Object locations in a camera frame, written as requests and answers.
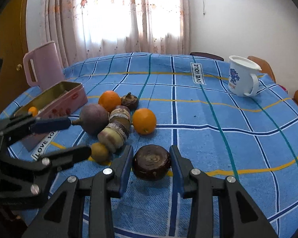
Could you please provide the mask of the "small orange tangerine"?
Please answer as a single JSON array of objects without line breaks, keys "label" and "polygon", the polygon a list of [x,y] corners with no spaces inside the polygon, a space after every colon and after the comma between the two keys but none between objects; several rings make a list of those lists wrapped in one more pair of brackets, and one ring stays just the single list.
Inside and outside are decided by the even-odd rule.
[{"label": "small orange tangerine", "polygon": [[39,113],[39,110],[35,106],[31,106],[28,109],[28,113],[31,114],[33,117],[37,116]]}]

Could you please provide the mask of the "purple round beet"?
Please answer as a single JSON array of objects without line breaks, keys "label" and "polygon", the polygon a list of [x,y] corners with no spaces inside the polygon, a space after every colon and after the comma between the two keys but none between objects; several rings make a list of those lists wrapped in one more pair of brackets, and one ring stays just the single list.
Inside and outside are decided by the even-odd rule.
[{"label": "purple round beet", "polygon": [[81,126],[89,135],[97,136],[109,123],[109,112],[100,104],[87,104],[82,107],[79,118],[72,125]]}]

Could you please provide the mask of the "striped sugarcane piece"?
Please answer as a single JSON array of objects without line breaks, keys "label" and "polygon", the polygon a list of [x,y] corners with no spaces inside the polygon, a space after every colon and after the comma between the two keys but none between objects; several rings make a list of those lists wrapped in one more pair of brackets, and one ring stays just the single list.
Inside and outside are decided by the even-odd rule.
[{"label": "striped sugarcane piece", "polygon": [[105,145],[109,152],[116,153],[129,138],[130,126],[130,110],[123,105],[116,106],[109,115],[109,123],[98,134],[98,141]]}]

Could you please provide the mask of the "orange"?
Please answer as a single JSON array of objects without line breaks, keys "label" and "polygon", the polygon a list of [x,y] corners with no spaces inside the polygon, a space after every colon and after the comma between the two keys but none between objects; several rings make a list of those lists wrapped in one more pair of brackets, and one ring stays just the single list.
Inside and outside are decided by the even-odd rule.
[{"label": "orange", "polygon": [[121,105],[121,98],[116,92],[108,90],[102,93],[98,103],[103,106],[107,112],[111,113],[117,106]]},{"label": "orange", "polygon": [[132,125],[138,134],[149,135],[156,129],[157,119],[148,108],[140,108],[132,116]]}]

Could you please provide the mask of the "dark brown water chestnut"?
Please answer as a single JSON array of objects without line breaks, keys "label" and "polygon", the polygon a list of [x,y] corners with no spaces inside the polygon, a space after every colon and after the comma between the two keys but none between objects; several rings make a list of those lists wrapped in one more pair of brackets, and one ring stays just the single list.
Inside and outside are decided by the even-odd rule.
[{"label": "dark brown water chestnut", "polygon": [[169,152],[158,145],[145,145],[138,149],[132,159],[134,175],[142,180],[158,181],[171,167]]}]

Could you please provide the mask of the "dark pointed water chestnut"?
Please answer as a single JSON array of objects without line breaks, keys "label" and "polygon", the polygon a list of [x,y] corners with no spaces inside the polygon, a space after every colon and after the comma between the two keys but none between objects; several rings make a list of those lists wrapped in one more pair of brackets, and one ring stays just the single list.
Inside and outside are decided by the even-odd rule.
[{"label": "dark pointed water chestnut", "polygon": [[138,107],[139,99],[137,96],[129,92],[121,98],[121,104],[126,106],[130,111],[134,111]]}]

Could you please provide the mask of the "pink metal tin box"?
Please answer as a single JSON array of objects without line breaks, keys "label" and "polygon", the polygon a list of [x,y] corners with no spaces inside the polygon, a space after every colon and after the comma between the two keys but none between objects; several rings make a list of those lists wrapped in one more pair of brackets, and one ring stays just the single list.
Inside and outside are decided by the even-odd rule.
[{"label": "pink metal tin box", "polygon": [[88,102],[85,89],[81,83],[62,81],[15,112],[15,116],[28,113],[30,107],[38,109],[38,117],[42,119],[69,116]]}]

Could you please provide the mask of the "pink plastic pitcher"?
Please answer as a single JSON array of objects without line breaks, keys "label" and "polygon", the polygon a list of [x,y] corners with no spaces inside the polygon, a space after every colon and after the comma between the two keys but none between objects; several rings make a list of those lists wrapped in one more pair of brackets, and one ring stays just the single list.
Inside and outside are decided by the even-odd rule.
[{"label": "pink plastic pitcher", "polygon": [[26,53],[23,57],[23,66],[28,85],[38,86],[41,91],[65,80],[54,41],[49,41]]}]

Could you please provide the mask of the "brown wooden door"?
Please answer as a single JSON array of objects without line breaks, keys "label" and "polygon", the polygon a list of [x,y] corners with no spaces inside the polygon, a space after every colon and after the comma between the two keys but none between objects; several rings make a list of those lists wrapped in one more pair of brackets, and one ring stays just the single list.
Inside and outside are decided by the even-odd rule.
[{"label": "brown wooden door", "polygon": [[29,88],[23,69],[28,52],[26,6],[27,0],[10,0],[0,14],[0,114]]}]

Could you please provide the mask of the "sheer floral curtain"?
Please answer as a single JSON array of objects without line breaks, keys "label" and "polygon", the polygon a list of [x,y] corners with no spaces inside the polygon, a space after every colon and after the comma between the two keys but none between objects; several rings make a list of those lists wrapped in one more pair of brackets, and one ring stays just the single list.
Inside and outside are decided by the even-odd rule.
[{"label": "sheer floral curtain", "polygon": [[93,57],[189,51],[188,0],[41,0],[62,67]]}]

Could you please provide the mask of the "white blue enamel mug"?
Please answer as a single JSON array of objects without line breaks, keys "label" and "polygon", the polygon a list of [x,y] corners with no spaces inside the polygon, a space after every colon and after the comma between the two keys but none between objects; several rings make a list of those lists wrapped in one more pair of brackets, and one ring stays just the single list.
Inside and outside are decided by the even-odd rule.
[{"label": "white blue enamel mug", "polygon": [[259,91],[257,74],[261,72],[261,67],[247,58],[236,55],[229,57],[229,63],[229,90],[240,97],[256,96]]}]

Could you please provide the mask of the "orange wooden chair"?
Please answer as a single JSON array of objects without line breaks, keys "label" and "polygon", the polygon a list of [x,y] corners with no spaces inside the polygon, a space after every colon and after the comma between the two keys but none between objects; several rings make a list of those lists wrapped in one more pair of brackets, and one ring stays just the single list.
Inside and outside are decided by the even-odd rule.
[{"label": "orange wooden chair", "polygon": [[261,72],[268,74],[271,77],[271,79],[273,80],[273,82],[276,82],[275,75],[272,71],[271,66],[269,65],[269,63],[267,61],[265,61],[261,58],[258,58],[258,57],[254,57],[254,56],[248,56],[247,59],[258,64],[262,69]]}]

